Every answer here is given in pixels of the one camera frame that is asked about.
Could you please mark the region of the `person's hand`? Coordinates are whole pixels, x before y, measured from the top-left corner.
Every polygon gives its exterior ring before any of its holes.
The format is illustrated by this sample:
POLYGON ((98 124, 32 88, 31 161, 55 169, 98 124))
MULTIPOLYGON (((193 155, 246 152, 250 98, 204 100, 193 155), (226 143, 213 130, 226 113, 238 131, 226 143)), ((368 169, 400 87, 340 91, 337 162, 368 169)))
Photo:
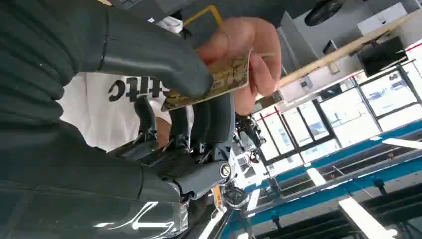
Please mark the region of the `person's hand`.
POLYGON ((250 52, 248 86, 233 92, 235 111, 252 112, 256 97, 271 95, 281 78, 281 44, 275 26, 258 17, 225 20, 211 38, 198 49, 207 64, 250 52))

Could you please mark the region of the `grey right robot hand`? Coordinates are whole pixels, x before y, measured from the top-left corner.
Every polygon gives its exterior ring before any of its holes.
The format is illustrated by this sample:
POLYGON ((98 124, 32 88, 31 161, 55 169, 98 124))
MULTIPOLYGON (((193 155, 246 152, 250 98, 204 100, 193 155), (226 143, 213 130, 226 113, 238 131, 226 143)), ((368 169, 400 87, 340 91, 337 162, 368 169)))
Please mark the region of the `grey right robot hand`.
POLYGON ((96 0, 0 3, 0 236, 167 239, 189 226, 167 182, 61 120, 79 72, 150 74, 198 96, 211 76, 175 35, 96 0))

